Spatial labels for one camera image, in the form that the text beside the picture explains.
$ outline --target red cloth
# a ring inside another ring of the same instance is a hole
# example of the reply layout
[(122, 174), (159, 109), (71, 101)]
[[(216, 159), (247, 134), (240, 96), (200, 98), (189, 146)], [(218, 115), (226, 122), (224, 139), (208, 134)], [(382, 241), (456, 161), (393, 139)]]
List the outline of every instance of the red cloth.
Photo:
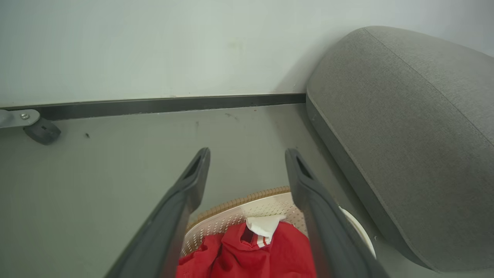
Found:
[(246, 224), (205, 236), (197, 251), (178, 262), (177, 278), (316, 277), (309, 239), (293, 225), (280, 222), (271, 244), (259, 248)]

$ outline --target caster wheel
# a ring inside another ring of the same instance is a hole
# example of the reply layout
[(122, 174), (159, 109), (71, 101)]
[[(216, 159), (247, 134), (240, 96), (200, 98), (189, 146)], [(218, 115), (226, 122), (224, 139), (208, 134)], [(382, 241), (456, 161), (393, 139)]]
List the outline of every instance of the caster wheel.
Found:
[(34, 124), (24, 127), (24, 132), (34, 141), (50, 145), (55, 142), (62, 133), (51, 121), (40, 118)]

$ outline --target white fabric piece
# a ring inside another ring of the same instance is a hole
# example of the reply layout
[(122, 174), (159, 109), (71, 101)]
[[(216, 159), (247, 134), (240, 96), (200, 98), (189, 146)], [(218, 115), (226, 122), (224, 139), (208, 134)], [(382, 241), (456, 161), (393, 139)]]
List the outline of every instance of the white fabric piece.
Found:
[(258, 241), (260, 242), (258, 242), (258, 245), (259, 247), (262, 247), (264, 246), (263, 240), (266, 242), (266, 245), (271, 243), (271, 238), (278, 227), (278, 223), (285, 218), (285, 215), (247, 217), (246, 224), (249, 230), (259, 236)]

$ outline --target gray sofa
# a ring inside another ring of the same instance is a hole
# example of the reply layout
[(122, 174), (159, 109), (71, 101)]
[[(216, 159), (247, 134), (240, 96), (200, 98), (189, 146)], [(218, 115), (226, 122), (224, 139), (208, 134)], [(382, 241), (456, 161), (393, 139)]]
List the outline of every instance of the gray sofa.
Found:
[(494, 266), (494, 58), (361, 28), (313, 73), (307, 111), (403, 255), (436, 271)]

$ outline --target black baseboard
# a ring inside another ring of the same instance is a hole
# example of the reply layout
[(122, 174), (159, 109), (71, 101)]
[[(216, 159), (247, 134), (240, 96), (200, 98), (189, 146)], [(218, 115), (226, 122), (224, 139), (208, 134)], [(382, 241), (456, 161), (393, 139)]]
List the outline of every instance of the black baseboard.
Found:
[(74, 102), (38, 106), (8, 107), (6, 110), (35, 109), (47, 120), (162, 113), (305, 103), (304, 93), (236, 96), (153, 98), (118, 101)]

